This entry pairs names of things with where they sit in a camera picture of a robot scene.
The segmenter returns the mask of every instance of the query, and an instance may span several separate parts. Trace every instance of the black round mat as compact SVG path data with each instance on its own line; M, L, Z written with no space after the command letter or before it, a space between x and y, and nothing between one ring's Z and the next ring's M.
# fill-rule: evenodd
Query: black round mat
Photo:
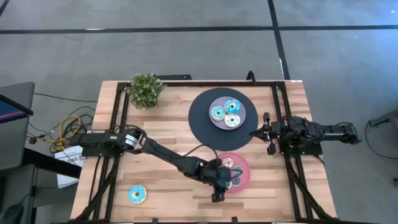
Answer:
M239 100L246 109L244 123L234 130L223 130L216 127L209 117L209 107L213 101L222 96ZM203 144L220 151L232 151L246 145L257 129L258 117L253 103L247 96L230 88L215 88L204 91L193 101L188 115L189 126L195 137Z

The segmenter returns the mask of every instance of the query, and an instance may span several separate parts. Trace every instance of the green plant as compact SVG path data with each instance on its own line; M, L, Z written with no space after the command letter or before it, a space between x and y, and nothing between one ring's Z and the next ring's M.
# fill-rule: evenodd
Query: green plant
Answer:
M158 97L163 89L163 83L154 73L140 73L132 76L127 92L131 104L137 109L149 109L157 106Z

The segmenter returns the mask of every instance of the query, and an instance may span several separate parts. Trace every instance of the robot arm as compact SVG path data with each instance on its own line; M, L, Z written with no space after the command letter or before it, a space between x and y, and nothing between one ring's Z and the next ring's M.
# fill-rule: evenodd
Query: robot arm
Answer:
M250 133L250 135L262 139L264 142L270 142L268 148L270 155L276 152L273 139L286 142L296 151L316 146L321 141L341 141L349 144L357 144L362 141L356 128L351 123L320 125L297 116L284 116L283 120L283 123L278 121L270 123L269 113L264 113L262 128Z
M122 149L132 154L146 153L174 165L185 177L213 186L213 202L222 202L231 181L231 171L221 166L219 158L206 161L195 156L181 156L148 138L141 129L128 129L124 134L106 131L105 133L82 134L76 142L84 149L88 147L107 147Z

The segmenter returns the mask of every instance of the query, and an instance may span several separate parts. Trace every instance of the blue frosted donut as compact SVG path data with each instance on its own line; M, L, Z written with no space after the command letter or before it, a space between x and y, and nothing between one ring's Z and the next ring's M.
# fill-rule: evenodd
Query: blue frosted donut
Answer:
M232 168L232 170L234 170L233 176L239 175L239 174L241 174L241 173L243 172L242 167L241 167L241 166L238 166L238 165L234 166L234 167Z
M216 121L222 121L225 118L225 110L222 106L215 106L210 111L211 117Z
M232 186L237 187L241 185L241 179L239 177L235 177L232 179Z
M227 113L236 114L241 110L241 103L238 100L228 100L224 107Z
M142 203L147 198L147 190L142 185L135 185L129 192L132 203Z

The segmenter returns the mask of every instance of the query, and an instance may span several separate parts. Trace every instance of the purple plate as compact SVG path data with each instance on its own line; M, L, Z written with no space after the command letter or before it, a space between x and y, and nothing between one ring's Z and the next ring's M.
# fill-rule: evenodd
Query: purple plate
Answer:
M241 118L241 123L240 123L238 126L236 126L235 128L227 127L227 125L225 124L224 120L222 120L222 121L215 121L213 118L211 118L211 109L212 109L213 107L215 107L215 106L222 106L222 107L224 108L224 104L225 104L225 102L227 102L228 100L236 100L236 99L233 98L233 97L230 97L230 96L223 96L223 97L220 97L220 98L218 98L217 100L215 100L215 101L210 105L210 108L209 108L209 117L210 117L210 119L211 119L211 122L213 122L213 124L215 124L217 127L221 128L221 129L224 129L224 130L234 130L234 129L240 127L240 125L243 124L244 119L245 119L245 117L246 117L246 110L244 109L243 104L242 104L239 100L238 100L238 101L239 101L240 104L241 104L241 110L239 110L239 112L236 113L236 114L239 115L239 117Z

